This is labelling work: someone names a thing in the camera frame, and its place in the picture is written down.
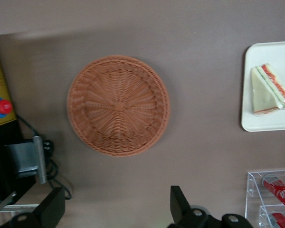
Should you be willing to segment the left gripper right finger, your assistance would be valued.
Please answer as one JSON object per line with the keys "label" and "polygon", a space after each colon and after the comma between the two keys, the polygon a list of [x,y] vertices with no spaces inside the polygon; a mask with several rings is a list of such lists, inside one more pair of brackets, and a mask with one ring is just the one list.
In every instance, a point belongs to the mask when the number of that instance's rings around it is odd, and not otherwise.
{"label": "left gripper right finger", "polygon": [[251,228],[250,222],[238,214],[225,214],[214,218],[209,211],[198,205],[190,205],[180,186],[171,186],[170,211],[173,223],[170,228]]}

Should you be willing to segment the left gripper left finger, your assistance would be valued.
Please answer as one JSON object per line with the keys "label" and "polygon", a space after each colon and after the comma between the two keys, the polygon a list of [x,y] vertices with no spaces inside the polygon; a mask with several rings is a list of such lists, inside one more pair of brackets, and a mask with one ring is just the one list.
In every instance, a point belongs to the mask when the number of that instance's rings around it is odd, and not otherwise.
{"label": "left gripper left finger", "polygon": [[31,213],[22,213],[10,221],[11,228],[56,228],[65,213],[65,193],[54,188]]}

